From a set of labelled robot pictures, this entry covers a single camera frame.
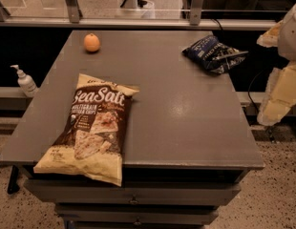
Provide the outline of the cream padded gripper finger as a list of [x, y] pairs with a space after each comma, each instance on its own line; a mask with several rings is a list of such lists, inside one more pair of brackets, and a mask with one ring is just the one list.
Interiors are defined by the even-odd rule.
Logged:
[[296, 62], [290, 61], [282, 70], [274, 68], [267, 80], [257, 121], [273, 126], [296, 105]]
[[257, 39], [257, 44], [266, 48], [277, 47], [278, 36], [279, 36], [279, 32], [282, 24], [283, 22], [279, 21], [272, 28], [266, 31], [264, 34], [261, 34]]

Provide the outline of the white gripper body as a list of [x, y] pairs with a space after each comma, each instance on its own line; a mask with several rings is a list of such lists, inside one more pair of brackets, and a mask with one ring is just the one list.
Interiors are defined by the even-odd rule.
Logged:
[[289, 61], [296, 61], [296, 4], [285, 15], [280, 27], [278, 53]]

